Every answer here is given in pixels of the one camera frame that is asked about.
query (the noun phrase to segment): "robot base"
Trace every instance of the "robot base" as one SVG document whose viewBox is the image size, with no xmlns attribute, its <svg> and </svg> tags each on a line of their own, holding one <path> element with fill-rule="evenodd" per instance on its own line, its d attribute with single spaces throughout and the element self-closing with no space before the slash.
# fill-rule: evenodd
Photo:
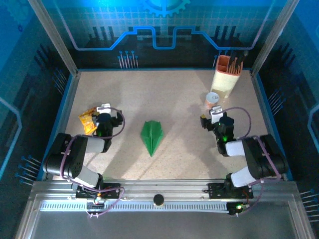
<svg viewBox="0 0 319 239">
<path fill-rule="evenodd" d="M 231 174 L 226 176 L 224 183 L 208 183 L 208 189 L 204 190 L 209 194 L 210 199 L 252 199 L 253 192 L 248 186 L 236 188 L 232 184 Z"/>
</svg>

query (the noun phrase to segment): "beige work surface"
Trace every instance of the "beige work surface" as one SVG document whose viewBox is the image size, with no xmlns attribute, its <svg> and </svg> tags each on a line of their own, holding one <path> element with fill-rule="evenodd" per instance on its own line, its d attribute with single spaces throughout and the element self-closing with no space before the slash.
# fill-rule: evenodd
<svg viewBox="0 0 319 239">
<path fill-rule="evenodd" d="M 112 140 L 107 153 L 86 154 L 84 165 L 114 179 L 224 178 L 246 166 L 244 157 L 223 157 L 216 139 L 200 125 L 208 116 L 204 107 L 214 71 L 106 71 L 82 72 L 66 133 L 83 134 L 78 115 L 110 103 L 123 111 L 126 127 Z M 252 117 L 250 135 L 266 134 L 266 127 L 248 71 L 244 71 L 230 97 L 221 100 L 224 109 L 244 107 Z M 248 129 L 248 117 L 233 110 L 235 137 Z M 160 121 L 164 137 L 153 157 L 140 133 L 145 121 Z"/>
</svg>

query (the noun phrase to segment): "small cup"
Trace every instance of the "small cup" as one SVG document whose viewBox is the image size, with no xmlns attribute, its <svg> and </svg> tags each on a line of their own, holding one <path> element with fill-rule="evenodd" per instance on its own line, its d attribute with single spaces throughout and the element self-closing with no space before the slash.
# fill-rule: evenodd
<svg viewBox="0 0 319 239">
<path fill-rule="evenodd" d="M 219 95 L 215 92 L 209 92 L 206 95 L 205 105 L 208 110 L 211 110 L 212 107 L 216 106 L 219 101 Z"/>
</svg>

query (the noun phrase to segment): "metal post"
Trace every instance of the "metal post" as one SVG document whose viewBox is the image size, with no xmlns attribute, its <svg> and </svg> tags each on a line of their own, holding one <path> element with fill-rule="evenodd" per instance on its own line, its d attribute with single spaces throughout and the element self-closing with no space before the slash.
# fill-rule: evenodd
<svg viewBox="0 0 319 239">
<path fill-rule="evenodd" d="M 73 77 L 76 77 L 78 74 L 78 69 L 66 48 L 58 30 L 56 29 L 49 13 L 47 12 L 46 8 L 44 7 L 41 0 L 28 0 L 31 7 L 33 8 L 36 16 L 38 17 L 39 21 L 41 22 L 44 30 L 50 37 L 53 45 L 55 46 L 56 50 L 60 54 L 64 64 L 70 71 Z"/>
<path fill-rule="evenodd" d="M 286 5 L 282 9 L 277 21 L 270 31 L 265 44 L 261 51 L 259 52 L 256 61 L 252 67 L 252 75 L 256 76 L 261 69 L 262 65 L 264 64 L 265 60 L 267 59 L 270 51 L 273 49 L 277 39 L 281 35 L 286 26 L 288 20 L 290 19 L 291 15 L 293 14 L 299 0 L 287 0 Z"/>
</svg>

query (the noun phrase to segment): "blue enclosure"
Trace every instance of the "blue enclosure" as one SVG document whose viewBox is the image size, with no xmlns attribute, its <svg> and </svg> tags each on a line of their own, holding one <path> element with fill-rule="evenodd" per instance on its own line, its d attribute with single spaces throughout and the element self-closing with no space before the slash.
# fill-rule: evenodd
<svg viewBox="0 0 319 239">
<path fill-rule="evenodd" d="M 215 67 L 249 50 L 252 68 L 286 0 L 42 0 L 78 69 Z M 319 182 L 319 2 L 298 3 L 259 75 L 299 190 Z M 27 0 L 0 0 L 0 238 L 42 179 L 72 76 Z"/>
</svg>

